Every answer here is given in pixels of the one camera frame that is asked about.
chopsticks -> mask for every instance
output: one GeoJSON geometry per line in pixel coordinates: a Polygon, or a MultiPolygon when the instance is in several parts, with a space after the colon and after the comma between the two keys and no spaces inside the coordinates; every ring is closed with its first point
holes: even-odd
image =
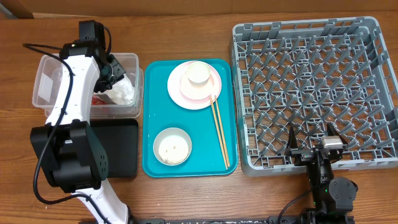
{"type": "Polygon", "coordinates": [[[230,167],[229,157],[228,157],[228,150],[226,148],[225,137],[224,137],[224,129],[223,129],[223,122],[221,121],[221,115],[220,115],[220,109],[218,108],[217,97],[215,97],[215,102],[216,102],[216,109],[217,109],[217,115],[218,115],[218,121],[219,122],[217,122],[216,111],[215,111],[214,105],[213,105],[213,103],[214,103],[213,102],[213,96],[210,96],[210,105],[211,105],[211,110],[213,111],[214,122],[216,124],[218,141],[220,142],[220,148],[221,148],[221,153],[223,154],[225,168],[228,169],[230,167]]]}

dish rack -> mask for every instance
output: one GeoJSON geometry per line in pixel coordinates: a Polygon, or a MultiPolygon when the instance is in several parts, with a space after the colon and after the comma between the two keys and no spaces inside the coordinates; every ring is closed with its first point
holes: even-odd
{"type": "Polygon", "coordinates": [[[375,18],[238,24],[231,61],[246,175],[305,172],[284,156],[290,124],[311,149],[333,123],[348,142],[334,169],[398,165],[398,83],[375,18]]]}

blue tray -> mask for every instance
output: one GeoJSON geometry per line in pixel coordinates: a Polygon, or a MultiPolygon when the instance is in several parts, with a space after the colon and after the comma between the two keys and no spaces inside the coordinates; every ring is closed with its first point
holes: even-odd
{"type": "Polygon", "coordinates": [[[188,110],[172,101],[167,80],[172,70],[188,60],[169,60],[151,63],[145,71],[144,130],[142,134],[142,166],[151,177],[193,177],[228,175],[238,165],[233,84],[229,65],[221,59],[205,59],[221,77],[222,89],[218,98],[230,168],[225,169],[223,156],[211,107],[188,110]],[[192,140],[189,158],[178,166],[160,163],[154,155],[153,143],[157,134],[166,128],[180,128],[192,140]]]}

pink plate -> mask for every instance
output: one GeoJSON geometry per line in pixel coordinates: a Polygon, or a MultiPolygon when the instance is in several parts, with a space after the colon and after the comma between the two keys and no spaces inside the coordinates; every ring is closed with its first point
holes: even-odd
{"type": "MultiPolygon", "coordinates": [[[[172,73],[167,80],[167,90],[169,91],[169,95],[171,99],[179,106],[189,110],[199,110],[210,106],[210,96],[202,99],[202,100],[191,100],[188,97],[184,96],[184,94],[180,91],[180,81],[181,77],[185,72],[188,70],[188,67],[191,63],[196,61],[189,61],[180,64],[179,66],[175,67],[172,73]]],[[[209,65],[210,67],[210,75],[214,79],[214,89],[211,95],[218,96],[221,93],[221,78],[218,72],[213,68],[213,66],[209,65]]]]}

white tissue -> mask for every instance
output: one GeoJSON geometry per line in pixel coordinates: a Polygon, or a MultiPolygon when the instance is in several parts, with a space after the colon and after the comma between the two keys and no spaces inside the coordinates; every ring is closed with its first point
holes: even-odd
{"type": "Polygon", "coordinates": [[[124,74],[124,78],[101,94],[106,94],[117,105],[128,105],[134,102],[134,87],[130,79],[124,74]]]}

